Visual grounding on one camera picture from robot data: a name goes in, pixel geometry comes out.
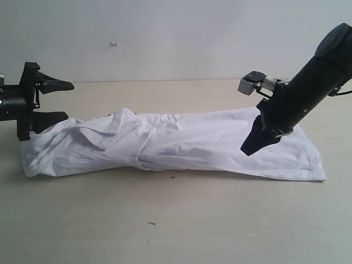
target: table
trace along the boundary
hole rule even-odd
[[[75,86],[41,96],[42,110],[89,119],[121,107],[210,112],[261,98],[238,93],[238,80]],[[26,178],[15,122],[1,122],[0,263],[350,263],[351,103],[327,98],[301,122],[325,183],[134,168]]]

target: beige table surface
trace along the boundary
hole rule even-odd
[[[89,119],[121,107],[190,113],[259,102],[237,85],[76,84],[41,96],[42,109]],[[0,263],[352,263],[351,106],[352,96],[327,98],[301,123],[325,183],[133,168],[29,179],[15,122],[1,122]]]

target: wrinkled fabric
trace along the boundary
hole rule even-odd
[[[123,108],[88,121],[69,118],[21,142],[23,167],[27,177],[135,167],[326,180],[319,153],[299,126],[278,144],[250,157],[242,153],[258,114],[256,108],[201,114],[135,114]]]

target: white wall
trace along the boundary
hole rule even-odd
[[[0,71],[10,83],[25,61],[71,81],[291,77],[341,22],[351,0],[3,1]]]

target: white cloth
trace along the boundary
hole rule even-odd
[[[118,167],[229,171],[287,180],[326,180],[318,151],[299,126],[248,157],[240,147],[256,108],[203,114],[135,114],[127,108],[88,121],[69,118],[21,143],[26,176],[64,176]]]

